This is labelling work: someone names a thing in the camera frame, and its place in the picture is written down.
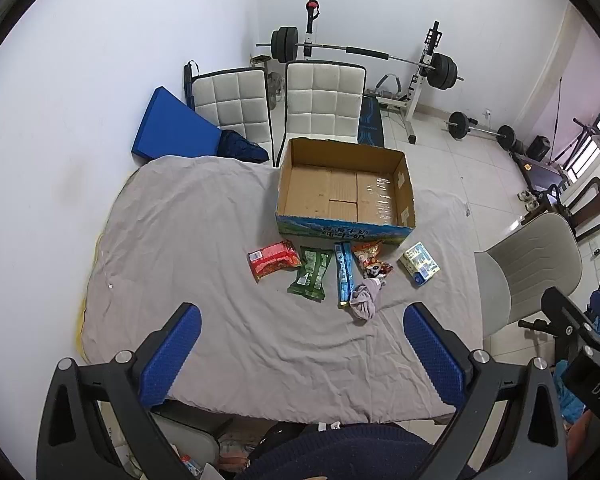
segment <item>green snack bag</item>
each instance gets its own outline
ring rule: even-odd
[[[302,266],[298,267],[296,280],[289,285],[287,292],[299,294],[314,301],[324,299],[322,277],[329,267],[333,251],[329,249],[314,249],[300,247]]]

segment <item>open cardboard box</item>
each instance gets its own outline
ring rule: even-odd
[[[298,137],[280,167],[282,234],[399,244],[416,227],[403,152]]]

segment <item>barbell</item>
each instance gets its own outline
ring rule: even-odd
[[[501,126],[497,132],[477,128],[478,121],[467,117],[462,112],[453,112],[449,120],[445,121],[449,133],[454,139],[463,139],[470,130],[483,132],[498,137],[498,144],[503,150],[510,151],[516,143],[516,133],[511,126]]]
[[[458,66],[455,62],[444,54],[435,52],[431,56],[431,63],[420,63],[404,59],[397,56],[391,56],[385,52],[369,50],[356,46],[340,46],[321,43],[298,43],[297,27],[280,27],[271,34],[270,43],[256,43],[256,46],[268,46],[271,48],[271,57],[280,63],[295,61],[298,58],[298,47],[309,48],[330,48],[334,50],[344,50],[348,54],[359,54],[360,56],[377,57],[379,59],[395,59],[404,63],[419,66],[427,70],[427,82],[433,88],[447,90],[456,84],[456,80],[464,81],[458,77]]]

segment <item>pink wall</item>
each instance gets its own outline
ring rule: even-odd
[[[549,141],[553,140],[557,105],[558,88],[556,87],[554,95],[532,128],[530,141],[537,135],[545,136]],[[572,120],[574,117],[585,124],[591,124],[599,113],[600,39],[589,24],[584,22],[571,59],[562,75],[560,117],[554,143],[554,156],[580,133],[580,127]]]

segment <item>black speaker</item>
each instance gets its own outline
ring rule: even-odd
[[[533,142],[526,149],[526,156],[540,162],[542,158],[549,152],[551,143],[544,136],[536,136]]]

